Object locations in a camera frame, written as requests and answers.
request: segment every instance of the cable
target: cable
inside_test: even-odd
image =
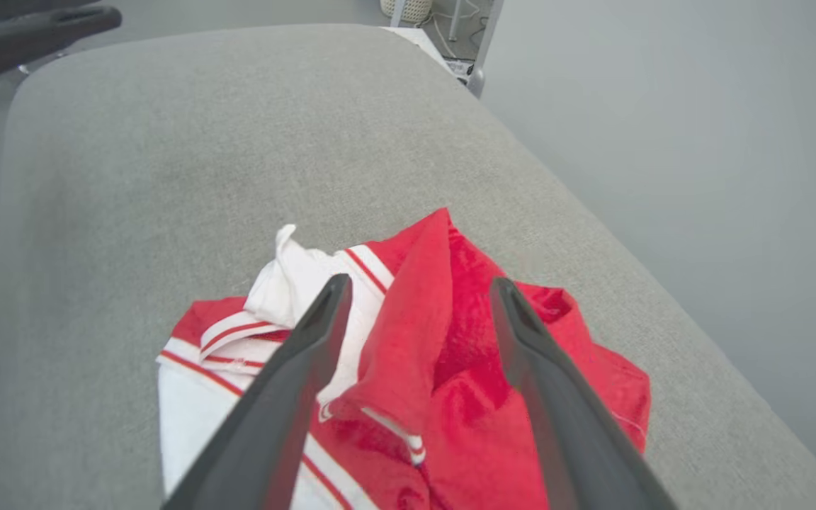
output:
[[[443,37],[443,33],[442,33],[442,32],[440,32],[440,25],[439,25],[439,23],[437,23],[437,22],[436,22],[436,18],[435,18],[435,17],[434,17],[434,19],[433,19],[433,24],[434,24],[434,25],[433,25],[433,26],[434,26],[433,28],[435,28],[435,29],[436,29],[436,33],[437,33],[437,35],[439,35],[439,36],[440,36],[440,41],[443,41],[443,46],[446,48],[446,51],[447,51],[447,52],[449,52],[449,56],[450,56],[450,57],[452,57],[452,58],[457,58],[457,56],[455,56],[455,54],[454,54],[454,52],[453,52],[453,49],[449,48],[449,42],[446,42],[446,38],[444,38],[444,37]]]
[[[458,2],[464,1],[464,3],[469,4],[469,6],[471,6],[471,7],[474,7],[474,12],[464,14],[464,16],[459,16],[459,19],[472,18],[472,17],[476,16],[480,12],[480,7],[476,6],[476,4],[473,4],[471,0],[457,0],[457,1]],[[422,26],[425,25],[425,23],[430,23],[430,20],[433,19],[433,24],[434,24],[433,28],[436,29],[437,35],[440,36],[440,41],[443,41],[443,47],[446,48],[446,52],[449,52],[450,57],[457,58],[457,56],[455,56],[455,52],[453,52],[453,49],[451,49],[451,47],[449,45],[449,42],[447,42],[446,38],[443,37],[443,32],[440,32],[440,25],[439,25],[439,23],[436,22],[436,17],[437,16],[440,16],[440,17],[443,17],[443,18],[446,18],[446,19],[453,19],[451,14],[434,13],[434,11],[431,11],[430,16],[427,16],[427,19],[425,19],[425,20],[421,21],[420,23],[418,23],[415,26],[415,28],[421,28]]]
[[[478,33],[481,33],[487,29],[487,24],[483,23],[483,20],[487,20],[489,22],[489,16],[480,16],[480,19],[478,20],[480,22],[480,29],[478,29],[476,32],[472,32],[472,35],[469,35],[467,37],[467,41],[472,43],[472,45],[476,46],[477,49],[480,49],[480,42],[475,42],[474,36],[478,35]]]

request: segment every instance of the red stripe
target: red stripe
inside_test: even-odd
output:
[[[245,329],[251,329],[252,327],[263,327],[263,326],[271,326],[268,322],[254,322],[251,324],[245,324],[244,326],[236,326],[230,327],[230,329],[226,329],[224,332],[219,333],[216,338],[207,342],[207,345],[204,345],[203,348],[200,349],[200,352],[207,351],[211,346],[215,345],[216,342],[220,341],[226,336],[231,335],[232,333],[242,332]]]
[[[352,261],[354,261],[354,263],[357,264],[359,268],[361,268],[361,271],[365,272],[365,274],[368,277],[370,277],[370,280],[372,280],[372,282],[376,284],[376,287],[379,288],[380,291],[383,294],[385,294],[386,293],[386,287],[383,286],[383,282],[381,282],[379,280],[376,280],[376,277],[373,275],[373,273],[370,272],[370,270],[368,270],[366,265],[363,265],[363,262],[361,261],[361,259],[357,258],[357,255],[355,255],[354,252],[351,251],[350,248],[346,248],[346,253],[349,255],[349,257],[352,258]]]
[[[205,361],[216,361],[217,363],[235,363],[237,359],[235,358],[223,358],[223,356],[207,356]],[[247,367],[257,367],[262,368],[264,363],[260,363],[259,361],[244,361],[244,364]]]
[[[279,329],[278,331],[270,331],[269,333],[259,333],[258,335],[248,336],[249,339],[266,340],[267,342],[276,342],[281,344],[288,339],[288,334],[291,333],[288,329]]]
[[[336,500],[343,508],[350,509],[352,507],[348,503],[349,501],[346,500],[346,497],[342,496],[342,493],[340,493],[339,489],[336,488],[336,485],[333,485],[333,483],[329,481],[329,478],[327,478],[327,476],[324,475],[323,472],[320,472],[320,469],[317,467],[317,465],[315,465],[313,461],[307,458],[307,455],[302,455],[301,460],[304,461],[304,465],[307,466],[307,469],[310,469],[310,472],[313,472],[314,476],[317,477],[317,480],[319,480],[323,485],[326,485],[327,490],[330,491],[331,494],[333,494],[333,497],[336,498]]]
[[[229,381],[224,380],[224,378],[221,378],[219,375],[210,372],[209,370],[207,370],[204,367],[201,367],[197,363],[192,363],[190,361],[187,361],[187,359],[179,358],[179,356],[176,356],[168,351],[162,351],[161,353],[159,353],[159,355],[171,359],[172,361],[178,363],[179,365],[182,365],[182,367],[190,368],[191,370],[194,370],[198,374],[206,375],[208,378],[211,378],[211,380],[214,380],[218,385],[222,385],[224,388],[226,388],[226,390],[231,391],[232,393],[236,394],[239,397],[241,397],[244,394],[244,391],[240,390],[236,385],[233,385]]]

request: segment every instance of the black object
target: black object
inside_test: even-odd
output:
[[[122,25],[114,7],[80,7],[33,13],[0,22],[0,72],[54,54],[78,39]]]
[[[528,406],[550,507],[673,509],[641,455],[518,288],[497,278],[490,304],[503,371]],[[164,510],[288,508],[311,407],[336,367],[350,307],[351,280],[335,275]]]
[[[164,509],[288,508],[310,413],[336,370],[351,301],[348,275],[327,281]]]
[[[489,291],[502,371],[528,406],[552,508],[674,508],[575,363],[508,278]]]
[[[30,13],[68,9],[92,4],[98,0],[0,0],[0,21]]]

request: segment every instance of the gray fabric cushion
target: gray fabric cushion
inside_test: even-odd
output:
[[[191,301],[437,207],[569,288],[644,368],[647,459],[683,507],[816,508],[816,461],[647,271],[437,63],[346,25],[199,33],[48,65],[14,101],[0,202],[0,508],[154,508],[153,359]]]

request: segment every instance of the red and white jersey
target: red and white jersey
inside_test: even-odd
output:
[[[531,423],[502,375],[489,306],[501,270],[437,210],[333,255],[292,225],[246,297],[198,301],[159,354],[167,493],[334,274],[353,301],[336,372],[317,394],[292,507],[546,508]],[[640,451],[647,375],[596,345],[561,288],[516,282]]]

